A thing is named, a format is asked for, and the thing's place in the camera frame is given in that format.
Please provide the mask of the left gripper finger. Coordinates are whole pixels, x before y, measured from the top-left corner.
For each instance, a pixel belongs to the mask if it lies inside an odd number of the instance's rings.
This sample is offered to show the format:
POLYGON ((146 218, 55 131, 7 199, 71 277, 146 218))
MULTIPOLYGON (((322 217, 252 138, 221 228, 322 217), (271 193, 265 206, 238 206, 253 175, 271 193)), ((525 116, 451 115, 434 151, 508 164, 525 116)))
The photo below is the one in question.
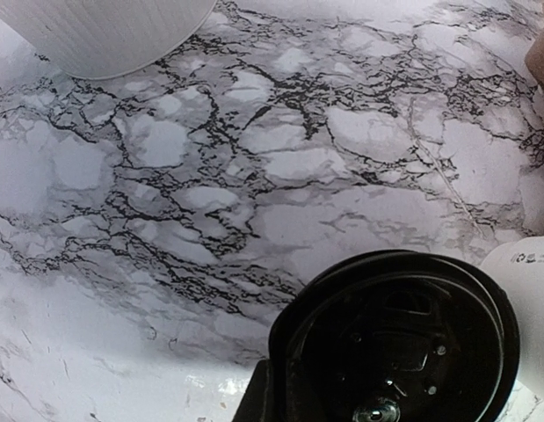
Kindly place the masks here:
POLYGON ((271 359, 260 360, 232 421, 297 421, 292 386, 297 369, 297 360, 287 360, 282 369, 271 359))

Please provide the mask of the black cup lid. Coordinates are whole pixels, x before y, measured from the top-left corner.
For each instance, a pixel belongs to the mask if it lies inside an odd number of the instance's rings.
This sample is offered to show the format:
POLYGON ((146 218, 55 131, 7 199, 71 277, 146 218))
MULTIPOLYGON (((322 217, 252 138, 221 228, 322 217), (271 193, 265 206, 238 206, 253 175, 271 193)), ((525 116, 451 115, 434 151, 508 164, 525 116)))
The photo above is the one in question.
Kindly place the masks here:
POLYGON ((479 268, 386 250, 316 276, 279 314, 269 354, 282 421, 494 421, 520 338, 479 268))

